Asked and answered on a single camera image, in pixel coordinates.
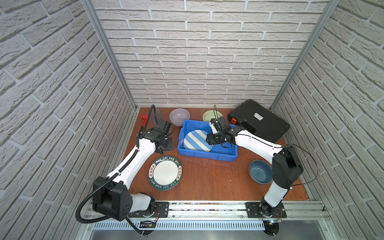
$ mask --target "blue striped plate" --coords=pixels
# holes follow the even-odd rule
[[[184,138],[184,148],[195,151],[209,152],[213,145],[209,145],[205,139],[207,132],[202,130],[193,130],[189,132]]]

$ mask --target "wooden table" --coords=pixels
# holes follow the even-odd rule
[[[202,121],[203,113],[207,108],[186,108],[191,120]],[[161,118],[169,121],[169,113],[174,108],[160,108]],[[217,109],[226,118],[233,110],[230,108]],[[136,134],[142,125],[141,115],[148,114],[149,108],[141,108],[133,133],[129,139],[124,157],[135,146]],[[249,164],[255,159],[263,159],[259,155],[243,147],[238,148],[238,157],[233,162],[225,162],[197,157],[179,155],[177,151],[178,138],[181,127],[176,127],[172,134],[173,151],[165,152],[165,155],[176,157],[183,167],[183,176],[174,188],[160,191],[153,188],[148,180],[148,170],[153,161],[159,158],[159,153],[152,154],[143,164],[134,178],[129,192],[136,194],[143,192],[152,195],[156,200],[247,200],[257,201],[264,197],[270,184],[261,185],[252,181],[248,175]],[[283,139],[277,144],[285,145]],[[295,186],[288,192],[284,200],[308,200],[308,196],[302,185]]]

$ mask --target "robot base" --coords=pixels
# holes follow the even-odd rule
[[[245,206],[247,208],[247,214],[248,218],[260,218],[264,217],[263,215],[260,214],[260,202],[246,202]],[[272,211],[272,218],[286,218],[287,214],[285,212],[283,203],[279,203],[274,210]]]

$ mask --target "blue ceramic bowl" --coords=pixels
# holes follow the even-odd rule
[[[272,182],[272,168],[263,160],[254,160],[251,162],[248,173],[256,183],[268,184]]]

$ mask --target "red handle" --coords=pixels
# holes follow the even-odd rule
[[[141,125],[141,126],[144,127],[144,125],[145,125],[145,123],[146,123],[146,121],[148,119],[148,115],[142,115],[141,119],[143,120],[143,125]]]

